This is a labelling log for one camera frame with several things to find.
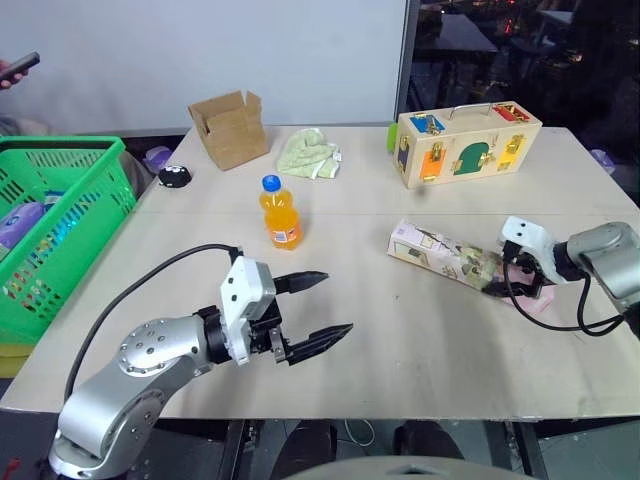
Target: basket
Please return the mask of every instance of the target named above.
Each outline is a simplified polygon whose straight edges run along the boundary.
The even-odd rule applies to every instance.
[[[64,195],[0,261],[0,347],[35,344],[136,199],[116,137],[0,138],[0,218]]]

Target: orange juice bottle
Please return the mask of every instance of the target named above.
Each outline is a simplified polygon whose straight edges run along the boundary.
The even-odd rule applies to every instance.
[[[276,248],[293,250],[302,241],[298,212],[293,208],[293,196],[282,188],[280,178],[267,175],[262,179],[264,191],[260,205],[264,208],[264,223]]]

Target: metal handle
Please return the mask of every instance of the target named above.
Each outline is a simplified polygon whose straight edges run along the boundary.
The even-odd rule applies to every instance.
[[[451,109],[451,114],[449,115],[449,120],[453,119],[453,114],[456,113],[457,111],[460,111],[462,109],[465,108],[479,108],[479,107],[487,107],[487,111],[485,112],[485,115],[489,115],[489,112],[491,111],[491,106],[493,105],[493,103],[473,103],[471,105],[458,105],[457,107],[453,107]]]

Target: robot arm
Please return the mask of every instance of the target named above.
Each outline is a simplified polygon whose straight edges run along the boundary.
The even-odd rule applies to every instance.
[[[275,296],[326,279],[302,272],[272,279],[269,267],[239,256],[215,306],[182,318],[140,325],[116,355],[69,397],[58,420],[49,462],[71,478],[105,479],[125,472],[144,447],[171,396],[214,364],[249,362],[252,353],[274,352],[290,365],[315,356],[343,338],[352,324],[312,333],[296,345],[282,337]]]
[[[533,284],[518,285],[516,295],[536,296],[542,285],[562,285],[593,276],[638,335],[640,238],[626,223],[607,223],[557,242],[543,227],[509,217],[499,243],[505,262],[535,272]],[[507,296],[500,282],[489,285],[485,292]]]

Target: hand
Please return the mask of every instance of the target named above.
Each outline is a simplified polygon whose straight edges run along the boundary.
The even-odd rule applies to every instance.
[[[8,62],[5,62],[4,60],[0,60],[0,72],[2,70],[4,70],[5,68],[7,68],[9,65],[11,65],[11,64],[8,63]],[[11,85],[15,85],[20,80],[22,80],[24,77],[26,77],[28,74],[29,74],[29,70],[25,70],[22,73],[16,73],[10,81],[9,80],[2,80],[0,82],[0,90],[5,90],[5,89],[11,87]]]

